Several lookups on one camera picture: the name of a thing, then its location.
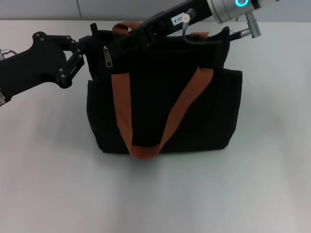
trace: metal connector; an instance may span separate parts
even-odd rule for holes
[[[240,34],[241,34],[241,38],[243,38],[243,37],[251,35],[251,31],[247,28],[247,29],[240,31]]]
[[[3,94],[0,92],[0,106],[1,105],[4,105],[6,102],[5,102],[5,97],[3,96]]]
[[[0,49],[0,61],[4,60],[5,59],[5,55],[9,54],[10,51],[9,50],[1,50]]]
[[[187,10],[187,12],[182,16],[181,20],[183,21],[183,31],[186,31],[190,20],[196,16],[196,11],[192,8]]]
[[[257,23],[257,20],[255,19],[254,13],[248,12],[245,14],[245,16],[247,19],[248,28],[249,28],[249,31],[251,32],[252,38],[261,36],[259,25]]]

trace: zipper pull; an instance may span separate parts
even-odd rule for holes
[[[109,53],[106,46],[104,46],[104,58],[106,61],[106,67],[112,67],[112,61],[111,61],[110,53]]]

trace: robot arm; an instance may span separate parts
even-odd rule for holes
[[[107,60],[111,64],[107,67],[110,67],[119,56],[147,49],[163,37],[180,29],[185,32],[188,25],[210,16],[218,23],[224,23],[246,14],[248,28],[231,35],[230,40],[250,34],[256,38],[260,36],[260,30],[253,11],[274,1],[278,0],[187,0],[153,16],[127,36],[107,45],[101,40],[104,31],[97,30],[96,24],[91,25],[92,36],[81,38],[79,42],[70,36],[35,33],[32,47],[25,52],[5,59],[4,55],[10,50],[0,50],[0,106],[12,96],[44,82],[56,83],[61,88],[70,87],[72,78],[84,65],[83,54],[96,63],[90,70],[92,76],[101,77]],[[65,50],[73,53],[68,61]]]

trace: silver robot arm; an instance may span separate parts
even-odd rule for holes
[[[253,38],[261,35],[253,11],[275,1],[280,0],[207,0],[211,12],[219,24],[246,15],[248,29],[241,31],[241,37],[251,34]]]

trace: fabric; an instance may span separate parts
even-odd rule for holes
[[[199,35],[188,37],[203,39]],[[181,37],[166,37],[149,50],[114,60],[113,68],[103,77],[89,81],[87,115],[100,149],[131,153],[138,159],[152,158],[159,152],[224,149],[236,129],[242,91],[242,72],[223,69],[228,37],[228,28],[206,39],[220,40],[219,44],[193,46]],[[169,123],[198,67],[212,70],[212,75],[202,76],[207,85],[195,92],[192,101],[181,101],[187,107],[178,111],[178,120]],[[117,95],[115,81],[125,88]],[[120,112],[118,101],[126,103],[125,112]],[[165,133],[169,126],[170,133]]]
[[[212,69],[197,68],[168,115],[160,144],[146,148],[132,144],[133,130],[129,74],[113,75],[112,89],[117,125],[130,154],[136,159],[150,159],[156,157],[165,143],[175,133],[189,106],[210,83],[212,76]]]

